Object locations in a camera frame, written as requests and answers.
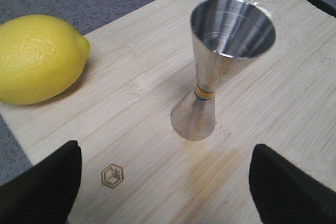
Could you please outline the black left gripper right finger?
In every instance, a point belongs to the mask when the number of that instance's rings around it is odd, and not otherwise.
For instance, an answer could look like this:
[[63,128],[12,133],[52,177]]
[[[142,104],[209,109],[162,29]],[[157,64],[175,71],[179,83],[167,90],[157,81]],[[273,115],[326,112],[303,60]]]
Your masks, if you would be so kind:
[[335,192],[265,144],[257,144],[249,189],[262,223],[335,223]]

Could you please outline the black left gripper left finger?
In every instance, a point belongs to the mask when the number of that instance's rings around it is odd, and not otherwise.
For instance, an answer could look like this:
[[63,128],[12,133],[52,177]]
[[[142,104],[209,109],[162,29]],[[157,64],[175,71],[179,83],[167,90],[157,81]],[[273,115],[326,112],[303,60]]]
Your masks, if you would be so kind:
[[81,173],[81,148],[77,141],[68,141],[1,186],[1,223],[65,223]]

